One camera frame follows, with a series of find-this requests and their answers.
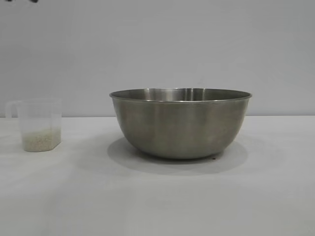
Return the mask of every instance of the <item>metal bowl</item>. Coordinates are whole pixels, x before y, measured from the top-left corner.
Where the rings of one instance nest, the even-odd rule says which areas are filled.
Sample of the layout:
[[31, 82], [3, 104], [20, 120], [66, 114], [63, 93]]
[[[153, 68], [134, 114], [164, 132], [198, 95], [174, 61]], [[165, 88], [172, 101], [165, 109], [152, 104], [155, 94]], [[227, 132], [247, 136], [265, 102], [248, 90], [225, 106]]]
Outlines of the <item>metal bowl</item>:
[[248, 92], [133, 89], [110, 94], [125, 138], [151, 155], [192, 159], [223, 151], [239, 132]]

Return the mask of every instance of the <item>uncooked rice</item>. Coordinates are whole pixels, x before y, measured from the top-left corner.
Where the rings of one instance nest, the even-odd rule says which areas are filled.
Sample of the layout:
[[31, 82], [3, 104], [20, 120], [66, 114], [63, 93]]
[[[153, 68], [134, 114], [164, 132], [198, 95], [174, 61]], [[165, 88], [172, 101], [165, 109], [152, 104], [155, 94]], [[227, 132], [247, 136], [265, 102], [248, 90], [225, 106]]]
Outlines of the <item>uncooked rice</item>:
[[27, 133], [22, 136], [25, 151], [49, 151], [54, 149], [60, 142], [60, 128]]

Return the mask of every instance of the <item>gray wall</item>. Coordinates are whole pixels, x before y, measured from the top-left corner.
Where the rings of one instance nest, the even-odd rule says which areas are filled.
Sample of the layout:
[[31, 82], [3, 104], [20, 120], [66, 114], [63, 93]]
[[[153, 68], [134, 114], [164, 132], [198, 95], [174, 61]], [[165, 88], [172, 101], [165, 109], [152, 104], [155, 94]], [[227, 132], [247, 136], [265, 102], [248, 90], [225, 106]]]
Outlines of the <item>gray wall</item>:
[[111, 116], [108, 93], [252, 92], [249, 115], [315, 115], [315, 0], [0, 1], [0, 115], [57, 96]]

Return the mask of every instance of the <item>bowl rim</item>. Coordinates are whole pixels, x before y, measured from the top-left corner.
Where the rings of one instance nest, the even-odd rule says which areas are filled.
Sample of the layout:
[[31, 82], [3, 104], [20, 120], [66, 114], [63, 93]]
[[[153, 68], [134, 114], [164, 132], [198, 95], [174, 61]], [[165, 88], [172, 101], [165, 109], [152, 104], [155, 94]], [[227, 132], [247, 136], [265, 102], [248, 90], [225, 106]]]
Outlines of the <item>bowl rim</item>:
[[[135, 90], [150, 90], [150, 89], [160, 89], [160, 90], [180, 90], [180, 89], [202, 89], [202, 90], [221, 90], [221, 91], [230, 91], [230, 92], [242, 92], [244, 93], [244, 97], [237, 97], [231, 99], [220, 99], [220, 100], [203, 100], [203, 101], [163, 101], [163, 100], [147, 100], [147, 99], [135, 99], [135, 98], [125, 98], [116, 96], [115, 93], [124, 92], [124, 91], [135, 91]], [[232, 90], [232, 89], [220, 89], [220, 88], [137, 88], [137, 89], [125, 89], [120, 91], [111, 92], [109, 94], [111, 98], [126, 100], [132, 102], [156, 102], [156, 103], [217, 103], [217, 102], [227, 102], [227, 101], [237, 101], [237, 100], [245, 100], [252, 97], [252, 94], [245, 91], [240, 90]]]

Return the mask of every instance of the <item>measuring cup handle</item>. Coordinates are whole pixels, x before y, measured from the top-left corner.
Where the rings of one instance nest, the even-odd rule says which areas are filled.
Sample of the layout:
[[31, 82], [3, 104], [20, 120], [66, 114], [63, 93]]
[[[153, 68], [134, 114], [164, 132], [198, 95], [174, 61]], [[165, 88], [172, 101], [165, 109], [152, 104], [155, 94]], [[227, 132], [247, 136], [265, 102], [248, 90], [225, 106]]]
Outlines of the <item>measuring cup handle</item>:
[[5, 117], [12, 118], [12, 106], [18, 104], [20, 101], [10, 101], [5, 104]]

